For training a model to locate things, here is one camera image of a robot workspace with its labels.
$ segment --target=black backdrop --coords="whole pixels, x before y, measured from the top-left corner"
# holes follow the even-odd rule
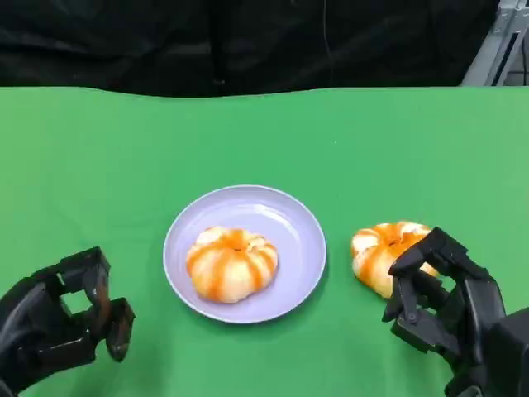
[[[498,0],[2,0],[0,85],[173,97],[460,83]]]

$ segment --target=green table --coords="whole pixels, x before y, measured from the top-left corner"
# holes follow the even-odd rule
[[[0,290],[100,245],[112,296],[137,314],[121,365],[102,344],[95,364],[24,395],[441,396],[446,365],[381,323],[384,302],[352,276],[350,237],[401,219],[441,226],[492,271],[509,312],[527,306],[528,103],[526,90],[484,88],[207,100],[0,90]],[[180,210],[242,183],[302,200],[330,254],[300,309],[249,327],[188,309],[161,260]]]

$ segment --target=lavender plate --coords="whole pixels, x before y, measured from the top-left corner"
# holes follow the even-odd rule
[[[267,237],[279,254],[274,281],[236,304],[200,298],[185,258],[210,226],[242,227]],[[231,186],[202,196],[177,216],[164,243],[165,274],[174,292],[197,312],[226,323],[259,323],[295,309],[316,288],[325,262],[325,237],[314,215],[294,197],[264,186]]]

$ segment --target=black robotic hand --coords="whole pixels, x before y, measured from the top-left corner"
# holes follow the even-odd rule
[[[466,252],[438,227],[404,252],[389,271],[393,296],[383,321],[448,362],[454,377],[447,397],[527,397],[529,308],[507,316],[496,281]],[[419,270],[425,261],[455,281],[451,292]]]
[[[19,281],[0,299],[0,397],[13,397],[58,371],[89,364],[106,340],[122,361],[135,315],[108,298],[110,265],[98,247]],[[61,296],[84,290],[92,306],[72,314]]]

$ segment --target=pastry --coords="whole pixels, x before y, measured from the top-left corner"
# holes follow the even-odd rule
[[[200,296],[233,304],[270,284],[278,253],[261,235],[210,227],[191,246],[186,265]]]
[[[359,230],[351,240],[353,272],[364,284],[384,298],[393,292],[393,277],[388,274],[395,260],[419,242],[431,229],[413,222],[381,223]],[[437,276],[426,262],[421,270]]]

